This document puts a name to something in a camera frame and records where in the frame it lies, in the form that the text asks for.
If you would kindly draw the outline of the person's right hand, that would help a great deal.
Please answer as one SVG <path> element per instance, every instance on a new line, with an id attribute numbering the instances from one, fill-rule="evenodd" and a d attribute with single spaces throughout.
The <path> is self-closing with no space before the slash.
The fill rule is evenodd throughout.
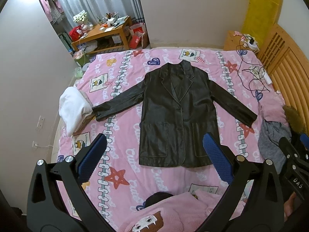
<path id="1" fill-rule="evenodd" d="M 293 203 L 296 198 L 296 193 L 293 192 L 289 199 L 284 203 L 284 221 L 286 222 L 288 217 L 293 213 Z"/>

